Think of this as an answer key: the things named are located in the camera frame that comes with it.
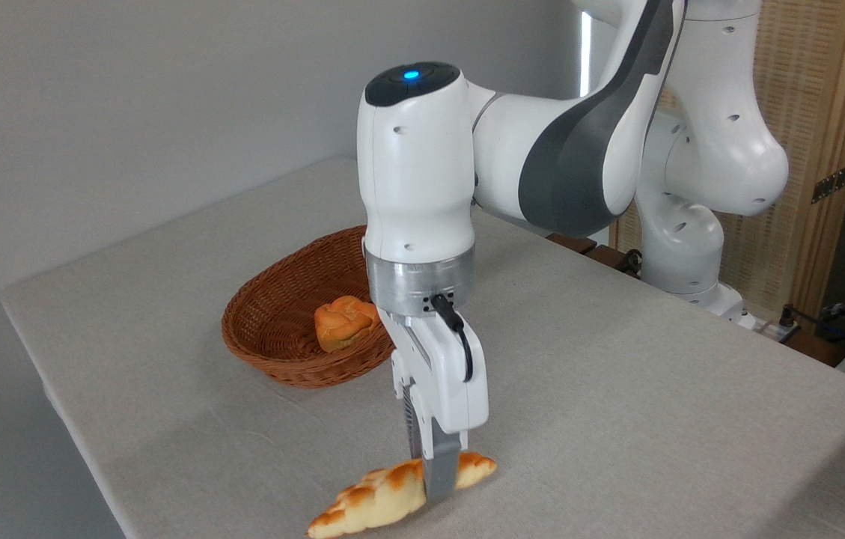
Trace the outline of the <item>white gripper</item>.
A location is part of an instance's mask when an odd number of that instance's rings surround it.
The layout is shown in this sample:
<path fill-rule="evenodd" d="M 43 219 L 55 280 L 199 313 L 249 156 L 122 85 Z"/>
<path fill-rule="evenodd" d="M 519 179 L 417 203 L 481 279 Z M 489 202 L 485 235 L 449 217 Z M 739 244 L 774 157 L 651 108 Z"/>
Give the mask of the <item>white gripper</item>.
<path fill-rule="evenodd" d="M 455 491 L 463 449 L 458 433 L 483 426 L 489 416 L 483 345 L 472 329 L 459 333 L 435 311 L 378 313 L 396 346 L 391 364 L 409 456 L 422 458 L 427 502 L 439 502 Z"/>

